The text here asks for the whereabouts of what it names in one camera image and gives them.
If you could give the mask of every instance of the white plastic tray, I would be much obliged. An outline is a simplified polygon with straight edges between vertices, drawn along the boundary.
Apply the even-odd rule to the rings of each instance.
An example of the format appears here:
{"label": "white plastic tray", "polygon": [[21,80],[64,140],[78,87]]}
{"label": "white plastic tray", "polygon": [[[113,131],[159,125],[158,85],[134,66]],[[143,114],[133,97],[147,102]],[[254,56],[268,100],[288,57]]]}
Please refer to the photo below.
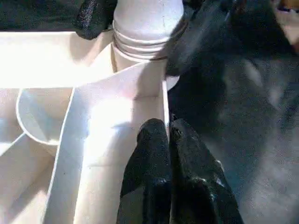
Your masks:
{"label": "white plastic tray", "polygon": [[165,61],[111,41],[0,33],[0,224],[115,223],[138,130],[169,114]]}

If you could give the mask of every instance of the white plastic cup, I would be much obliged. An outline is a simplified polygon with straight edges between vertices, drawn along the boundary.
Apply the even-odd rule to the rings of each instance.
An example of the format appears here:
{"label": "white plastic cup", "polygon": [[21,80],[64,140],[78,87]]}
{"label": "white plastic cup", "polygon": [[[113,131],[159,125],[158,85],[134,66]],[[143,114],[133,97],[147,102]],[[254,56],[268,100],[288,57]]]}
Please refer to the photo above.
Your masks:
{"label": "white plastic cup", "polygon": [[16,114],[20,126],[33,140],[57,146],[72,88],[23,89]]}

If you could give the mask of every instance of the black rubber glove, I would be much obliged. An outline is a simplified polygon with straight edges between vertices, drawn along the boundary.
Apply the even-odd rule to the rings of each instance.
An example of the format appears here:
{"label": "black rubber glove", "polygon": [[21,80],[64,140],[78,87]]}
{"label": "black rubber glove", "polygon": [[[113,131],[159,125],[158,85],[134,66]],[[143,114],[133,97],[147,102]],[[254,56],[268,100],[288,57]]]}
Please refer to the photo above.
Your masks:
{"label": "black rubber glove", "polygon": [[94,39],[113,21],[117,0],[85,0],[75,21],[76,33]]}
{"label": "black rubber glove", "polygon": [[169,224],[171,163],[163,121],[143,124],[126,166],[118,224]]}
{"label": "black rubber glove", "polygon": [[182,119],[171,124],[174,218],[178,224],[243,224],[221,164]]}
{"label": "black rubber glove", "polygon": [[199,68],[203,76],[214,78],[218,74],[211,74],[209,70],[217,66],[219,60],[295,54],[276,22],[270,1],[194,2],[198,9],[169,55],[168,76],[181,76],[192,68]]}

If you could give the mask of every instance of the black glove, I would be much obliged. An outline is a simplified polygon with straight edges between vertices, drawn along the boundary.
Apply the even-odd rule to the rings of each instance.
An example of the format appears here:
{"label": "black glove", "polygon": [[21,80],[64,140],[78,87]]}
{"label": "black glove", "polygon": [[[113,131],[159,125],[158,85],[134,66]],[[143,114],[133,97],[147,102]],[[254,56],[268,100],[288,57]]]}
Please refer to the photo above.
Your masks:
{"label": "black glove", "polygon": [[125,169],[117,223],[168,224],[171,193],[178,224],[243,223],[220,163],[192,128],[174,121],[169,150],[164,123],[150,119]]}
{"label": "black glove", "polygon": [[76,33],[94,39],[113,21],[117,0],[85,0],[75,21]]}
{"label": "black glove", "polygon": [[171,163],[163,121],[143,124],[121,187],[118,224],[169,224]]}
{"label": "black glove", "polygon": [[243,224],[221,164],[182,119],[171,123],[174,218],[178,224]]}

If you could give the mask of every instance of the gloved finger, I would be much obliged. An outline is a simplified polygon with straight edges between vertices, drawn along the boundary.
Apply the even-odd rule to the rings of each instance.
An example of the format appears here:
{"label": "gloved finger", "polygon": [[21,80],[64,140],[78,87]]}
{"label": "gloved finger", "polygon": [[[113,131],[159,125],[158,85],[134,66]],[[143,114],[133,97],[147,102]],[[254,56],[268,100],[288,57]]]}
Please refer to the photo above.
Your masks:
{"label": "gloved finger", "polygon": [[121,186],[117,223],[168,224],[171,164],[163,121],[146,121],[129,159]]}
{"label": "gloved finger", "polygon": [[171,123],[170,147],[175,168],[176,221],[242,224],[237,202],[221,165],[182,119]]}
{"label": "gloved finger", "polygon": [[94,39],[113,21],[117,0],[85,0],[74,23],[76,33]]}

